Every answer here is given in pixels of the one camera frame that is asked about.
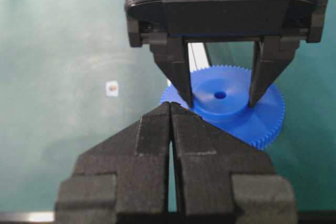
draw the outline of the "blue gear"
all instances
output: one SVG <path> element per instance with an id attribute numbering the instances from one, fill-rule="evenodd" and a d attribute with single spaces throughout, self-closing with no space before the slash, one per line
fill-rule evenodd
<path id="1" fill-rule="evenodd" d="M 214 66 L 192 72 L 194 107 L 191 110 L 208 123 L 263 150 L 280 133 L 285 102 L 273 84 L 256 106 L 249 108 L 250 79 L 250 70 L 235 66 Z M 165 101 L 188 108 L 174 86 L 164 91 L 160 104 Z"/>

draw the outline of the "green table surface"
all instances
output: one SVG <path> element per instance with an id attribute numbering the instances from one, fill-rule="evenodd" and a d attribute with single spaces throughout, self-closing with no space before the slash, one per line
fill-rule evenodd
<path id="1" fill-rule="evenodd" d="M 158 105 L 166 79 L 129 47 L 123 3 L 0 0 L 0 211 L 52 210 L 80 153 Z M 267 152 L 300 210 L 336 209 L 335 15 L 330 0 L 323 42 L 303 42 L 276 82 L 286 118 Z M 213 64 L 251 65 L 250 43 L 207 47 Z"/>

